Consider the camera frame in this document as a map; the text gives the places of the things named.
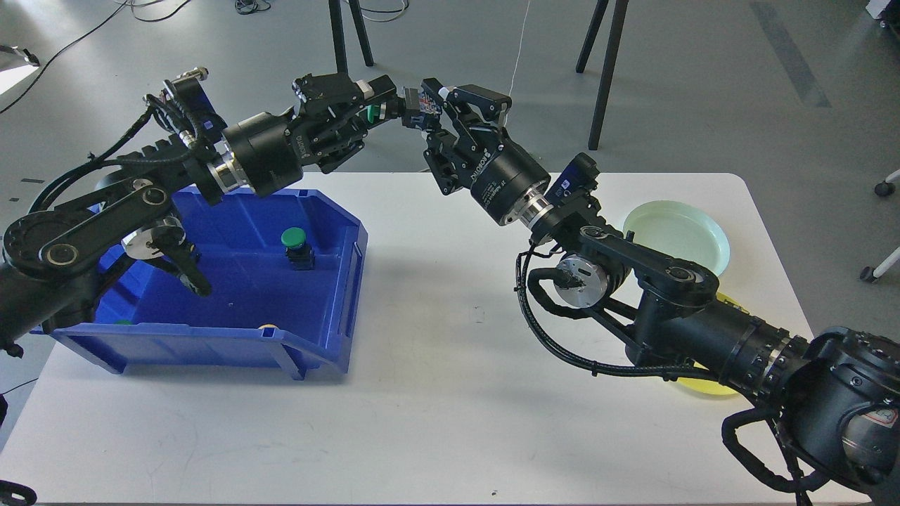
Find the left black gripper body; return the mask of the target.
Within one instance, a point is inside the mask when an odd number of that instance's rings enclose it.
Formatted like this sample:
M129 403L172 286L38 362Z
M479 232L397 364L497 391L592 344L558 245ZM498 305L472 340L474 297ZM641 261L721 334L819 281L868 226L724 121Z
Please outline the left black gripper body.
M280 115L257 113L225 128L227 150L210 167L213 189L229 193L248 186L260 197L272 195L300 181L306 166L317 166L311 136L359 119L350 112L340 118L306 119L297 115L296 106Z

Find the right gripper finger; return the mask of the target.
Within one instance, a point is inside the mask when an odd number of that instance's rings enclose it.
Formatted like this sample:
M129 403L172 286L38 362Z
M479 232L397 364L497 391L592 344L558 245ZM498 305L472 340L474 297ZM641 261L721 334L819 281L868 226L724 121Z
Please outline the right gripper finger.
M507 113L512 108L510 96L476 84L451 86L446 89L446 114L461 138L474 138L474 131L494 131L508 138Z
M437 78L424 78L419 90L419 129L427 144L428 153L440 153L456 147L460 134L453 134L441 125L446 112L446 99L440 95L442 84Z

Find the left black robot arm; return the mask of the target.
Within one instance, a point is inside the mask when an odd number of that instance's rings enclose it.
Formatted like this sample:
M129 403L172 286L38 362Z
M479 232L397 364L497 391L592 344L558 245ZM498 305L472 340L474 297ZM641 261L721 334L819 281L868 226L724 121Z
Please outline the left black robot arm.
M112 147L59 176L2 236L2 352L22 358L18 339L91 321L100 298L135 263L211 294L173 194L196 186L216 205L248 187L259 197L299 182L304 168L337 169L397 97L388 76L344 72L300 77L298 103L226 126L202 88L205 67L164 82Z

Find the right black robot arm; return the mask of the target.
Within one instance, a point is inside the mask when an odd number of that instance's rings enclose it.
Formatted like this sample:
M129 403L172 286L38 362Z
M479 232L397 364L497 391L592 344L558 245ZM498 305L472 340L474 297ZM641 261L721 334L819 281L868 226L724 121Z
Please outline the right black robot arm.
M723 421L722 440L756 480L800 504L829 481L898 503L896 342L846 327L807 342L720 300L708 268L637 244L599 215L593 158L578 154L552 180L509 137L508 96L427 78L401 102L443 193L466 188L497 224L531 231L515 292L556 358L592 375L729 387L752 407Z

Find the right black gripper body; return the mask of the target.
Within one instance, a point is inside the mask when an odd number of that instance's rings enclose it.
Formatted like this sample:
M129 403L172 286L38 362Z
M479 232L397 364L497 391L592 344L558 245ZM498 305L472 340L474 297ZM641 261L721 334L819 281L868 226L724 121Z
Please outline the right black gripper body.
M462 188L499 226L533 227L553 204L544 195L549 173L505 129L479 125L455 136L447 129L424 134L425 162L444 195Z

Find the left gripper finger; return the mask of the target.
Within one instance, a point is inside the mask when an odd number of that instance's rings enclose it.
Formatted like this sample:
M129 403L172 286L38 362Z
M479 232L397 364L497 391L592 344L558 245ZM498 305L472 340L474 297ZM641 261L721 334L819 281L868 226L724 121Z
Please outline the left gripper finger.
M311 136L316 164L322 174L328 175L350 160L364 147L363 139L368 127L363 119L350 119L334 131L322 131Z
M306 119L333 119L347 112L358 113L364 106L383 103L397 93L395 83L386 74L369 81L354 81L345 72L306 74L295 78L292 90L299 101L297 115Z

